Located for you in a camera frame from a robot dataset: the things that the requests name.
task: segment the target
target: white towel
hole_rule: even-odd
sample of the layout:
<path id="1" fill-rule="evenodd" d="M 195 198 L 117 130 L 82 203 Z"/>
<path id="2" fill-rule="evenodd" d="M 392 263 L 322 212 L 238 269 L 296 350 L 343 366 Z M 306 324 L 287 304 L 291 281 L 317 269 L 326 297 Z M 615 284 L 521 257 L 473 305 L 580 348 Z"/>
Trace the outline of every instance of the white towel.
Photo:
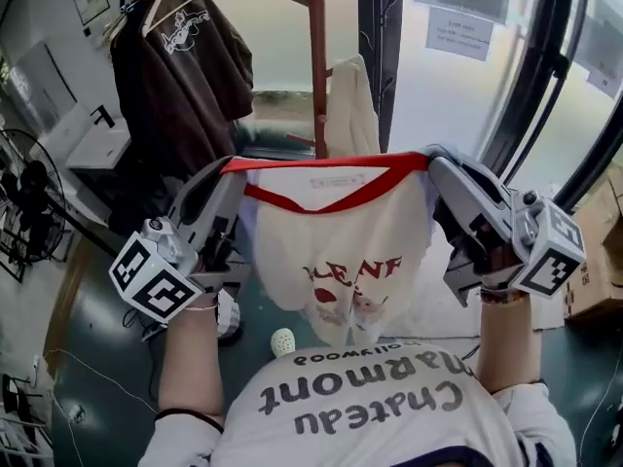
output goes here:
<path id="1" fill-rule="evenodd" d="M 361 55 L 333 66 L 324 139 L 330 158 L 381 152 L 379 121 Z"/>

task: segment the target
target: electric fan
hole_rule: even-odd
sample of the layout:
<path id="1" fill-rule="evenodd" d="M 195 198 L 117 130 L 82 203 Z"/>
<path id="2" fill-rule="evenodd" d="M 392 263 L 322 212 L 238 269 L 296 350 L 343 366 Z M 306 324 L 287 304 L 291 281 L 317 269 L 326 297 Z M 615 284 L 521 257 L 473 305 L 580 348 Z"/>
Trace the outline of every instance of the electric fan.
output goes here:
<path id="1" fill-rule="evenodd" d="M 14 262 L 50 258 L 62 240 L 65 198 L 48 152 L 20 129 L 0 130 L 0 248 Z"/>

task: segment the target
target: cardboard box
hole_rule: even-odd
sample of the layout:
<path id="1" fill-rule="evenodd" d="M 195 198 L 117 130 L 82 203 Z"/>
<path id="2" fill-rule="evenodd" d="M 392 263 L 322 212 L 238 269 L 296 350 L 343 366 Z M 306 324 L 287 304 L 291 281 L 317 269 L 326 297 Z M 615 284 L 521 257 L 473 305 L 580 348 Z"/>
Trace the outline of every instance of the cardboard box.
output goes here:
<path id="1" fill-rule="evenodd" d="M 586 263 L 569 278 L 566 318 L 623 309 L 623 168 L 611 167 L 606 177 L 573 216 L 584 236 Z"/>

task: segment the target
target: forearm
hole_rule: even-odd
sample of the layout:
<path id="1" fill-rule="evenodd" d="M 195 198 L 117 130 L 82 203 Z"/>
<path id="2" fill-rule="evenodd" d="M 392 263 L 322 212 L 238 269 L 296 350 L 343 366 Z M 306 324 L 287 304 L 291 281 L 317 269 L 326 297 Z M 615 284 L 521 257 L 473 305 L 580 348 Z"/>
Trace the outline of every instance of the forearm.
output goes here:
<path id="1" fill-rule="evenodd" d="M 214 310 L 184 310 L 169 323 L 159 405 L 161 410 L 203 413 L 222 423 L 223 384 Z"/>
<path id="2" fill-rule="evenodd" d="M 538 380 L 541 338 L 531 323 L 531 300 L 509 305 L 483 303 L 477 378 L 491 393 Z"/>

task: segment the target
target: wooden pole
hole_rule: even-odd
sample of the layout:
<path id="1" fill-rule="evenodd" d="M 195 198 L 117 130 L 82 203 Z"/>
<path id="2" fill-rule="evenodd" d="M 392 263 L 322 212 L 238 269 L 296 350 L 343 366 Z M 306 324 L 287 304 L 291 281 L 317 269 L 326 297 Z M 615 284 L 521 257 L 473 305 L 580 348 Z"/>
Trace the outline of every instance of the wooden pole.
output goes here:
<path id="1" fill-rule="evenodd" d="M 315 156 L 327 157 L 324 123 L 327 115 L 327 60 L 324 0 L 308 0 L 311 38 L 311 85 L 313 88 L 313 133 Z"/>

